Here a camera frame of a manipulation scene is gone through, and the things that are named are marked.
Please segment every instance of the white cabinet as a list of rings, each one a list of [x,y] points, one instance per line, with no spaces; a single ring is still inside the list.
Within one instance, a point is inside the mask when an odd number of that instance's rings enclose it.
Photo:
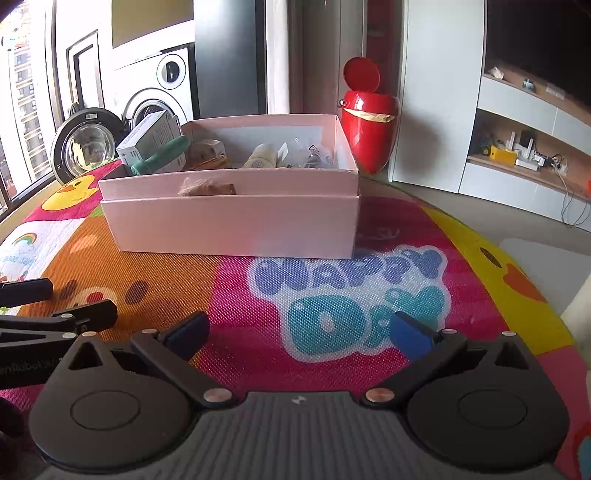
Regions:
[[[535,128],[591,155],[590,126],[513,85],[482,77],[478,108]]]
[[[390,181],[457,192],[482,74],[484,0],[405,0]]]
[[[591,127],[560,109],[556,113],[552,136],[591,155]]]
[[[564,192],[492,168],[467,163],[460,193],[562,221]],[[590,209],[585,202],[573,199],[564,213],[564,220],[571,225],[582,222],[577,226],[591,232],[591,216],[587,217]]]
[[[528,125],[540,132],[552,135],[557,108],[536,96],[482,77],[478,108]]]
[[[515,175],[466,163],[460,193],[531,211],[536,187]]]

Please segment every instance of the washing machine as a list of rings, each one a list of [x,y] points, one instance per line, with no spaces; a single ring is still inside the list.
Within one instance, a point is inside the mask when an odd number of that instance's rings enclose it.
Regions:
[[[163,50],[113,73],[115,113],[135,128],[154,112],[177,115],[181,125],[199,117],[193,44]]]
[[[117,145],[150,113],[170,112],[181,125],[199,118],[193,44],[121,67],[112,81],[114,111],[81,110],[56,132],[51,167],[62,184],[115,158]]]

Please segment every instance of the wooden shelf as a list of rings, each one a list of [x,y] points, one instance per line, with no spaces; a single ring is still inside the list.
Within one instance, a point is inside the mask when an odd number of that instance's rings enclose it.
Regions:
[[[488,74],[482,76],[478,108],[527,125],[591,155],[591,126],[586,123],[591,121],[581,119],[583,110],[574,116],[556,106],[556,102]]]
[[[544,187],[549,187],[553,190],[564,193],[564,185],[562,184],[562,181],[560,181],[558,175],[554,173],[554,170],[549,167],[543,167],[538,171],[534,171],[528,168],[518,167],[517,165],[509,165],[507,163],[497,162],[491,160],[490,157],[477,154],[468,155],[468,162],[488,168],[493,168],[494,170],[500,170],[517,177],[522,177],[539,185],[543,185]],[[578,198],[584,202],[589,200],[589,196],[579,185],[569,181],[568,179],[564,180],[567,184],[567,187],[569,188],[569,193],[573,193],[575,198]]]
[[[587,108],[585,108],[583,106],[579,106],[577,103],[575,103],[572,100],[571,101],[569,101],[567,99],[561,100],[560,98],[555,97],[554,95],[546,93],[545,91],[538,93],[538,90],[536,90],[535,92],[532,92],[530,90],[526,90],[521,86],[521,84],[517,84],[515,81],[512,82],[511,80],[508,80],[506,78],[506,76],[502,80],[493,77],[489,73],[483,73],[482,76],[486,77],[488,79],[494,80],[495,82],[502,83],[503,85],[508,85],[513,88],[516,88],[524,93],[527,93],[528,95],[531,95],[539,100],[542,100],[543,102],[550,103],[551,105],[554,105],[559,110],[565,111],[566,113],[572,115],[573,117],[577,118],[578,120],[581,120],[585,125],[588,125],[591,127],[591,111],[589,111]]]

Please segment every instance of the white medicine box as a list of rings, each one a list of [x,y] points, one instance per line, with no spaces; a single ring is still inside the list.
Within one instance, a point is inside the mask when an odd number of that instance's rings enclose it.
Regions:
[[[138,125],[117,146],[117,153],[123,163],[132,166],[137,161],[145,161],[173,138],[181,135],[178,117],[170,112],[154,112],[138,123]],[[184,153],[155,173],[172,173],[181,171],[186,163]]]

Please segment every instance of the colorful play mat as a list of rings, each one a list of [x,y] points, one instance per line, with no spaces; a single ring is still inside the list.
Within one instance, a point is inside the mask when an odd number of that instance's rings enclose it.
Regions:
[[[18,314],[48,316],[111,299],[119,318],[102,336],[125,339],[205,310],[212,321],[209,343],[191,362],[239,395],[359,395],[408,364],[389,338],[389,319],[397,310],[469,339],[514,330],[569,409],[570,432],[556,467],[573,479],[591,478],[591,374],[569,331],[519,266],[464,224],[362,180],[354,260],[120,252],[98,188],[116,165],[62,187],[1,245],[3,281],[48,277],[55,289],[51,301]],[[27,411],[40,388],[2,395]]]

